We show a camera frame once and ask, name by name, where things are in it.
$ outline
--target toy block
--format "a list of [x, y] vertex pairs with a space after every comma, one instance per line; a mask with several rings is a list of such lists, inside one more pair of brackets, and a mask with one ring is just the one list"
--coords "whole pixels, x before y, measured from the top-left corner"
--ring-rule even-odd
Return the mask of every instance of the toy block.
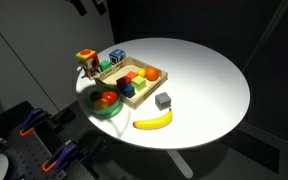
[[128, 77], [128, 78], [130, 78], [130, 79], [134, 79], [134, 78], [136, 78], [138, 76], [138, 74], [136, 73], [136, 72], [133, 72], [133, 71], [130, 71], [130, 72], [128, 72], [126, 75], [125, 75], [125, 77]]
[[120, 49], [115, 49], [114, 51], [112, 51], [110, 54], [110, 61], [112, 63], [112, 65], [122, 61], [123, 59], [126, 58], [126, 53], [123, 50]]
[[160, 110], [163, 110], [171, 107], [171, 98], [166, 94], [166, 92], [163, 92], [155, 96], [155, 104]]
[[131, 98], [135, 95], [135, 90], [132, 85], [126, 84], [126, 86], [121, 90], [121, 93], [124, 94], [124, 96]]
[[105, 71], [106, 69], [110, 68], [111, 66], [112, 66], [111, 63], [107, 60], [104, 60], [100, 63], [100, 69], [102, 72]]
[[132, 86], [134, 86], [137, 91], [141, 91], [146, 86], [146, 80], [141, 76], [137, 76], [132, 79]]
[[98, 60], [96, 51], [84, 49], [76, 54], [76, 58], [80, 65], [91, 69], [92, 67], [98, 67], [100, 61]]
[[116, 84], [117, 84], [118, 89], [120, 89], [120, 90], [124, 89], [126, 84], [129, 84], [130, 81], [131, 80], [127, 77], [119, 78], [118, 80], [116, 80]]

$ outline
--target black wall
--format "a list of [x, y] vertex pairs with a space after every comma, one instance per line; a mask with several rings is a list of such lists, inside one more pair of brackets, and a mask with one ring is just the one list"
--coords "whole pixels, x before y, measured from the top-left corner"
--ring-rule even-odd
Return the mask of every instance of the black wall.
[[280, 0], [108, 0], [115, 43], [169, 37], [205, 45], [242, 68]]
[[288, 141], [288, 10], [246, 77], [252, 94], [246, 122]]
[[[281, 1], [108, 0], [116, 43], [146, 37], [196, 42], [246, 65]], [[288, 141], [288, 10], [246, 67], [251, 104], [244, 122]]]

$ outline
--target round white table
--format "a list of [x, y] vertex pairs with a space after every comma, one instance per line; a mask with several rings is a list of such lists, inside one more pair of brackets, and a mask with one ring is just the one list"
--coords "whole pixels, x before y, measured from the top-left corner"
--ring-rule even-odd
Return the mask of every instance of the round white table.
[[[168, 38], [138, 39], [114, 45], [98, 54], [109, 60], [115, 49], [168, 73], [162, 84], [136, 110], [123, 106], [108, 120], [90, 114], [83, 103], [83, 89], [95, 81], [79, 74], [76, 92], [81, 109], [100, 130], [123, 142], [153, 149], [191, 148], [214, 141], [235, 128], [243, 119], [250, 102], [247, 81], [241, 71], [223, 55], [202, 45]], [[155, 105], [155, 95], [166, 92], [171, 101], [173, 121], [156, 130], [139, 130], [132, 123], [165, 114]]]

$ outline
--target yellow banana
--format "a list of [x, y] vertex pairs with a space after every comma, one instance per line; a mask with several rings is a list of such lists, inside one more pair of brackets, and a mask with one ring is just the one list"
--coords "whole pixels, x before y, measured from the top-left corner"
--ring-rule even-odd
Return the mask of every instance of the yellow banana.
[[171, 123], [172, 119], [173, 113], [172, 109], [170, 108], [169, 111], [161, 117], [149, 120], [135, 121], [133, 122], [133, 126], [137, 129], [145, 130], [159, 129]]

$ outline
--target wooden box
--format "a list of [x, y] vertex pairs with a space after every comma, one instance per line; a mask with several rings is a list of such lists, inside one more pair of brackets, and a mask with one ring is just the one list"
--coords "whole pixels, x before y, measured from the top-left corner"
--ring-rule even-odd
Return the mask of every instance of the wooden box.
[[[154, 66], [143, 63], [132, 57], [127, 57], [126, 59], [115, 64], [104, 72], [101, 72], [96, 78], [96, 83], [116, 85], [116, 80], [125, 76], [129, 71], [137, 72], [139, 68], [147, 69], [149, 67]], [[146, 98], [148, 98], [160, 85], [162, 85], [167, 80], [167, 72], [158, 68], [156, 69], [159, 71], [159, 76], [156, 81], [146, 80], [146, 87], [139, 92], [135, 91], [135, 95], [132, 98], [128, 98], [121, 94], [121, 99], [125, 104], [133, 109], [138, 108]]]

